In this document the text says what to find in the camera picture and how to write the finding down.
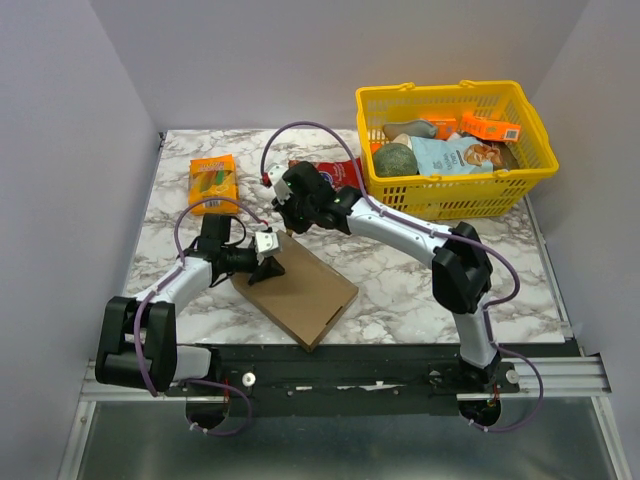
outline cardboard lid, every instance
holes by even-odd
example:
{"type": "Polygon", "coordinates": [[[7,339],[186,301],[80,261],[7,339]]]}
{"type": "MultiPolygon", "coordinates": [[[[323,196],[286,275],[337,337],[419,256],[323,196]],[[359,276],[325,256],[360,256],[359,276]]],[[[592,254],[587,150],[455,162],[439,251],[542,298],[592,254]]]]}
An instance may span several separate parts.
{"type": "Polygon", "coordinates": [[[331,330],[358,294],[358,287],[284,232],[276,259],[285,269],[251,287],[250,275],[235,274],[233,286],[247,300],[311,351],[331,330]]]}

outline cardboard box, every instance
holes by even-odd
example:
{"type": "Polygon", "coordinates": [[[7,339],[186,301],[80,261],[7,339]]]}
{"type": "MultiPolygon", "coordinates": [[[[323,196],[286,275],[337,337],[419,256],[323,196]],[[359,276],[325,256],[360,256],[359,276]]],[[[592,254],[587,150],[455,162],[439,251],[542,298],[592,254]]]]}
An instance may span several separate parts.
{"type": "Polygon", "coordinates": [[[520,125],[491,120],[486,117],[476,117],[471,113],[465,113],[462,116],[460,130],[481,140],[496,140],[498,142],[517,142],[520,137],[520,125]]]}
{"type": "Polygon", "coordinates": [[[284,232],[276,255],[286,273],[251,287],[249,274],[237,273],[231,281],[247,300],[296,340],[312,351],[338,322],[358,294],[356,287],[284,232]]]}

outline red bag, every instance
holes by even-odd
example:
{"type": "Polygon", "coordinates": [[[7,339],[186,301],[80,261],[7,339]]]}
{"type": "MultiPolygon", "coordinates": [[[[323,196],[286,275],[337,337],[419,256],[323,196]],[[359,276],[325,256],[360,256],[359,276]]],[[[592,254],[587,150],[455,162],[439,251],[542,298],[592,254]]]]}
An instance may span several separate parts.
{"type": "MultiPolygon", "coordinates": [[[[360,157],[356,158],[358,162],[358,168],[362,175],[362,162],[360,157]]],[[[289,167],[293,167],[295,164],[300,163],[299,160],[291,160],[289,167]]],[[[358,177],[356,176],[356,170],[351,160],[344,162],[309,162],[322,174],[322,176],[331,184],[334,190],[350,185],[358,188],[358,177]]]]}

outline green ball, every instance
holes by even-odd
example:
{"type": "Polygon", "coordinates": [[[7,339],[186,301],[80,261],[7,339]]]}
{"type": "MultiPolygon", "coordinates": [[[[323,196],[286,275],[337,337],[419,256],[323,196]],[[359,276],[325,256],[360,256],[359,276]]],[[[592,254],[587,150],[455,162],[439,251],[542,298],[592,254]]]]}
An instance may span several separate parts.
{"type": "Polygon", "coordinates": [[[373,168],[379,177],[403,177],[418,173],[413,150],[401,143],[387,143],[373,154],[373,168]]]}

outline white marble countertop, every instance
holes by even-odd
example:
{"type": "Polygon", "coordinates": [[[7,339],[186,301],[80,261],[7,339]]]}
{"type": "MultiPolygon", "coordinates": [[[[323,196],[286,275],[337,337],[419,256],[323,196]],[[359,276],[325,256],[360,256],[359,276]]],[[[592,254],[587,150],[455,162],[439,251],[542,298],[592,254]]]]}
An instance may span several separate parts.
{"type": "MultiPolygon", "coordinates": [[[[173,225],[187,206],[189,161],[233,154],[240,198],[272,226],[283,228],[270,210],[273,194],[259,183],[258,164],[273,130],[170,131],[158,165],[126,293],[146,288],[175,261],[173,225]]],[[[355,131],[340,135],[356,154],[355,131]]],[[[292,130],[282,134],[267,163],[287,160],[345,160],[346,154],[325,132],[292,130]]],[[[183,246],[198,235],[201,217],[185,218],[183,246]]],[[[501,342],[563,342],[560,317],[538,253],[524,204],[499,219],[470,221],[482,241],[505,255],[522,280],[518,297],[494,307],[492,322],[501,342]]],[[[359,286],[358,298],[329,332],[324,344],[455,343],[453,319],[431,296],[430,272],[411,257],[378,242],[313,227],[295,237],[320,259],[359,286]]],[[[493,296],[512,288],[511,278],[493,261],[493,296]]],[[[180,343],[294,343],[237,293],[231,282],[203,292],[177,319],[180,343]]]]}

